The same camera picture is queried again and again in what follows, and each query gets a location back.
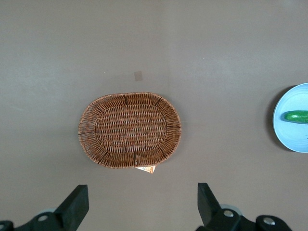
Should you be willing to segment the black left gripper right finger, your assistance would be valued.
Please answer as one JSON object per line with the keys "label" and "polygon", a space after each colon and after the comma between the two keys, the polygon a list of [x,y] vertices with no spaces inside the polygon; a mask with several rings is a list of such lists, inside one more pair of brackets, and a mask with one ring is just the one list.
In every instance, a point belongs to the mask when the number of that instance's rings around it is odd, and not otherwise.
{"label": "black left gripper right finger", "polygon": [[220,204],[207,183],[198,183],[198,211],[203,225],[198,231],[290,231],[282,219],[260,215],[247,219],[235,206]]}

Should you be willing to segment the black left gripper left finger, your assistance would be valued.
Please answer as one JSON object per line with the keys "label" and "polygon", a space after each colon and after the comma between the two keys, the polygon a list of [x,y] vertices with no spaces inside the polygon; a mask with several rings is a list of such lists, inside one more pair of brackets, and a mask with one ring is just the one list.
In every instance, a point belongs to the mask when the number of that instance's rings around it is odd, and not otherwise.
{"label": "black left gripper left finger", "polygon": [[46,210],[30,221],[15,227],[12,221],[2,220],[2,231],[76,231],[89,211],[87,185],[78,185],[53,211]]}

